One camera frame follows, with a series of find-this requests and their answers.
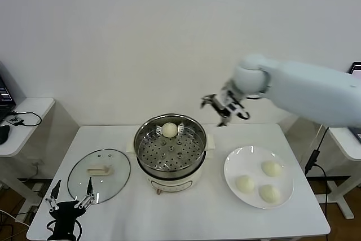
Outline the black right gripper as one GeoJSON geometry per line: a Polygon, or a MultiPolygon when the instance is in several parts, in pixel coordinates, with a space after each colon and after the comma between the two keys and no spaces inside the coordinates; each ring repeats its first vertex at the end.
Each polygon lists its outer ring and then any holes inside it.
{"type": "MultiPolygon", "coordinates": [[[[221,88],[219,93],[205,95],[201,98],[200,108],[204,108],[206,105],[210,105],[213,108],[217,107],[216,101],[222,107],[227,109],[231,116],[235,115],[240,119],[245,118],[245,108],[241,104],[244,94],[235,87],[233,82],[227,82],[221,88]]],[[[220,116],[220,122],[217,127],[227,126],[230,122],[230,116],[220,116]]]]}

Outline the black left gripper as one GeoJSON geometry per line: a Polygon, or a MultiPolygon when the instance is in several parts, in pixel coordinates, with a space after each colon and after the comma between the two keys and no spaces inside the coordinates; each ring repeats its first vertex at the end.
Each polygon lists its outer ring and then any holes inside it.
{"type": "Polygon", "coordinates": [[[57,203],[61,180],[52,188],[50,196],[45,199],[49,205],[50,216],[54,219],[55,226],[50,235],[50,240],[80,240],[82,226],[78,218],[83,216],[86,209],[92,205],[95,196],[92,178],[89,178],[85,197],[78,201],[64,201],[57,203]]]}

